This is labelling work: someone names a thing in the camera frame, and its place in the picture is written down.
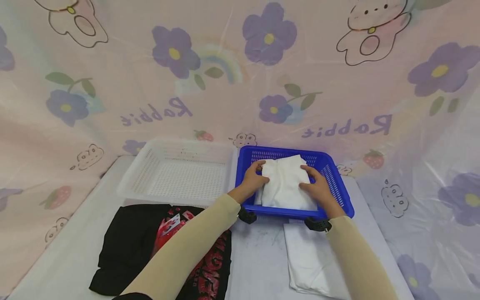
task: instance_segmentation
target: black sleeve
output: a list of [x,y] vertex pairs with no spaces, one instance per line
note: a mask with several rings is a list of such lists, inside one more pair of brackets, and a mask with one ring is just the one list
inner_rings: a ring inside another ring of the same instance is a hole
[[130,293],[113,298],[112,300],[152,300],[149,296],[140,293]]

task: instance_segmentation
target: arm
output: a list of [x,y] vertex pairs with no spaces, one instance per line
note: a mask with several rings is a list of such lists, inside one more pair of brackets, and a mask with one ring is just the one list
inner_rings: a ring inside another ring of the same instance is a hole
[[237,220],[240,204],[269,179],[255,173],[259,161],[245,173],[242,184],[188,221],[148,262],[122,292],[142,293],[153,300],[175,300],[188,275],[218,237]]
[[332,196],[325,178],[314,168],[302,166],[315,184],[300,188],[324,208],[332,228],[327,233],[352,300],[398,300],[388,275],[353,221]]

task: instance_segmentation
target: black t-shirt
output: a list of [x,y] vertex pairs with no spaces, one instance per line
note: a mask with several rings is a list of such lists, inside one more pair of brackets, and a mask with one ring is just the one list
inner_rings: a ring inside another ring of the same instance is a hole
[[[168,204],[121,207],[105,233],[98,261],[100,268],[92,279],[90,289],[101,295],[119,295],[163,244],[202,211],[198,207]],[[193,268],[177,300],[224,300],[231,251],[231,231],[227,230]],[[150,300],[150,297],[133,293],[115,299]]]

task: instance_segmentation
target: plastic basket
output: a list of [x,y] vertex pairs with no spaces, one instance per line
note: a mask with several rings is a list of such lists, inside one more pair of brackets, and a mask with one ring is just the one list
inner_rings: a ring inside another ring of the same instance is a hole
[[228,192],[237,148],[206,141],[147,142],[117,188],[121,197],[208,207]]
[[[333,159],[327,153],[260,146],[244,146],[240,149],[235,186],[241,184],[245,171],[254,161],[262,159],[279,159],[298,154],[300,154],[300,156],[307,162],[308,166],[314,167],[326,178],[332,195],[343,208],[347,216],[352,218],[355,211],[350,202],[350,196],[348,195],[347,189],[343,184],[343,180],[333,162]],[[308,217],[313,217],[315,219],[327,218],[325,211],[319,206],[317,206],[317,211],[306,211],[253,205],[254,200],[255,195],[248,198],[244,202],[243,207],[247,211],[255,212],[258,215],[279,216],[300,220],[304,220]]]

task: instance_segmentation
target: right hand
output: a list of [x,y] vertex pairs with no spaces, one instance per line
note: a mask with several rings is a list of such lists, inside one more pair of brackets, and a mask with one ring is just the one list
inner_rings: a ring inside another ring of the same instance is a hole
[[328,182],[315,168],[309,166],[300,166],[307,171],[308,175],[315,179],[315,183],[300,183],[299,187],[306,191],[322,208],[331,202],[336,203],[335,198],[330,192]]

